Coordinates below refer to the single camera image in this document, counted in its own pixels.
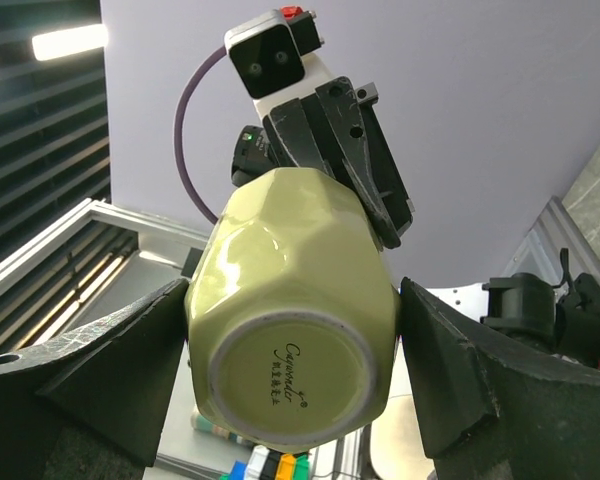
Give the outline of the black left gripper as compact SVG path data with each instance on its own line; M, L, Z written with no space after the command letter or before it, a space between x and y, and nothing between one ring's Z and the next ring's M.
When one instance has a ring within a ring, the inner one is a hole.
M275 106L261 126L243 128L232 184L241 187L279 167L316 169L357 194L385 248L399 247L413 208L374 112L378 100L373 83L355 88L337 77Z

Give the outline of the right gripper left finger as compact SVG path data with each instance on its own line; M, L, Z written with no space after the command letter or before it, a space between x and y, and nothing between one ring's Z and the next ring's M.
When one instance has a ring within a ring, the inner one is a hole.
M140 479L186 337L188 283L0 355L0 479Z

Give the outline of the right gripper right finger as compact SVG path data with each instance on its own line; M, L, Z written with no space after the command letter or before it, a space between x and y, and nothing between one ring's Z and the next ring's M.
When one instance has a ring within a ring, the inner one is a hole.
M440 479L600 479L600 370L560 360L405 278L400 333Z

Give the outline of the yellow-green faceted mug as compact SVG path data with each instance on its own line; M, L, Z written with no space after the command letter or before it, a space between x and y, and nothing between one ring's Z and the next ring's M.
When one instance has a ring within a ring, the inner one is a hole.
M370 423L388 398L398 303L351 190L311 168L238 188L185 297L199 412L285 453Z

